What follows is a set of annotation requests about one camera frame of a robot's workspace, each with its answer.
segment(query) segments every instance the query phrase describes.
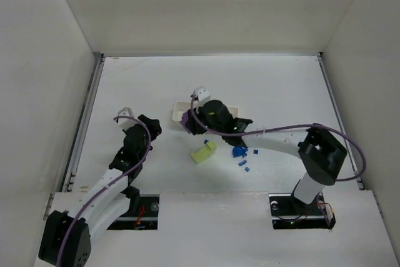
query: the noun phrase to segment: blue block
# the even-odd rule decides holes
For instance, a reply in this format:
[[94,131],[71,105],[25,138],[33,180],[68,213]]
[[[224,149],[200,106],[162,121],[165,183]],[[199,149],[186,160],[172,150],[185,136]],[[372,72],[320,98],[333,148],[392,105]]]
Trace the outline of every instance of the blue block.
[[247,163],[247,161],[244,160],[243,162],[240,162],[238,165],[239,165],[239,166],[243,166],[243,165],[246,164],[246,163]]
[[240,147],[240,146],[233,147],[233,150],[232,150],[233,157],[238,158],[241,156],[244,158],[245,156],[247,156],[246,152],[248,150],[249,150],[248,148],[244,148],[244,147]]

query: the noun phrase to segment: robotic arm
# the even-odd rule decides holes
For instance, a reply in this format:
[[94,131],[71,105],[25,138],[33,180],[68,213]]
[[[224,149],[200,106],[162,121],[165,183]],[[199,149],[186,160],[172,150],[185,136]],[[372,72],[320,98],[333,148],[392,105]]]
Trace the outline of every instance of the robotic arm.
[[[233,118],[221,101],[210,100],[210,93],[203,87],[196,89],[192,97],[192,103],[197,101],[193,111],[196,116],[190,109],[181,121],[187,132],[203,134],[210,129],[222,133],[223,140],[232,146],[266,148],[301,159],[306,173],[292,192],[295,200],[311,204],[325,186],[335,184],[347,150],[328,130],[308,128],[265,133],[250,119]],[[245,130],[257,133],[243,134]]]
[[[147,154],[150,141],[144,127],[132,120],[131,109],[124,108],[118,112],[118,116],[117,122],[119,118],[124,118],[119,122],[126,134],[123,147],[117,152],[103,177],[83,199],[69,211],[53,211],[50,214],[39,249],[39,258],[43,261],[54,266],[83,267],[89,258],[91,245],[103,235],[110,224],[125,212],[134,212],[138,208],[140,191],[131,186],[131,183],[143,168],[140,162],[143,162]],[[145,115],[140,115],[138,120],[146,125],[151,141],[161,134],[158,120],[149,119]],[[66,244],[62,254],[59,254],[65,236]],[[57,265],[59,255],[61,262]]]

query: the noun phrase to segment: yellow sponge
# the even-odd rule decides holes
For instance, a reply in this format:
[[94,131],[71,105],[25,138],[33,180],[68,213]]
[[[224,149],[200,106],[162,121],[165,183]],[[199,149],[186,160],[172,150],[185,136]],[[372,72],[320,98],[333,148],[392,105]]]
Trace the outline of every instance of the yellow sponge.
[[191,153],[190,156],[197,164],[200,164],[207,160],[215,152],[215,149],[217,149],[216,144],[212,141],[208,141],[205,147],[201,148],[196,153]]

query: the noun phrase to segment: small white tray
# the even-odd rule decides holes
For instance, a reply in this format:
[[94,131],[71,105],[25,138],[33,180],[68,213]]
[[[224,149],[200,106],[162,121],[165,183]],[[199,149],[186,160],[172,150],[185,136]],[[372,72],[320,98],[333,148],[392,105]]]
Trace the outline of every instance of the small white tray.
[[[190,109],[190,103],[185,103],[182,101],[178,101],[177,103],[175,103],[174,112],[172,113],[172,120],[175,123],[179,124],[179,122],[181,122],[182,120],[183,113],[188,111],[188,109]],[[233,118],[239,116],[239,108],[236,108],[234,106],[227,106],[227,109],[232,114]]]

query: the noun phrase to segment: white table surface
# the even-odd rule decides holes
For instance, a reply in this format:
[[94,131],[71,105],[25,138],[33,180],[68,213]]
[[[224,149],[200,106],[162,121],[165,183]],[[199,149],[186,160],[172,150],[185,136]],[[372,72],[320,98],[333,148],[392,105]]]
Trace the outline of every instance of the white table surface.
[[[318,122],[339,128],[314,56],[107,58],[72,193],[56,193],[52,210],[70,208],[107,169],[124,134],[113,117],[129,106],[158,118],[153,143],[134,185],[160,193],[157,231],[108,231],[87,267],[98,266],[397,266],[372,192],[355,181],[324,190],[337,224],[326,229],[273,230],[268,193],[287,193],[304,173],[300,160],[260,149],[246,157],[250,172],[218,137],[191,136],[171,121],[174,103],[198,86],[239,107],[260,126]],[[189,156],[216,141],[196,165]],[[349,160],[340,177],[352,176]],[[35,267],[48,264],[37,259]]]
[[[202,56],[107,58],[84,142],[73,191],[87,191],[100,179],[122,146],[124,134],[113,122],[123,107],[135,116],[159,119],[162,134],[134,186],[142,193],[162,191],[290,193],[303,176],[302,162],[287,154],[249,150],[250,172],[239,167],[232,147],[211,135],[192,136],[172,122],[176,101],[190,101],[199,86],[213,99],[239,108],[239,117],[260,126],[322,123],[339,129],[334,108],[315,56]],[[189,156],[204,139],[216,153],[196,165]],[[353,175],[347,158],[339,177]],[[357,190],[355,181],[332,190]]]
[[[56,193],[52,209],[84,193]],[[266,193],[161,193],[156,231],[107,231],[85,267],[395,267],[370,191],[326,191],[337,223],[273,229]],[[36,260],[34,267],[50,267]]]

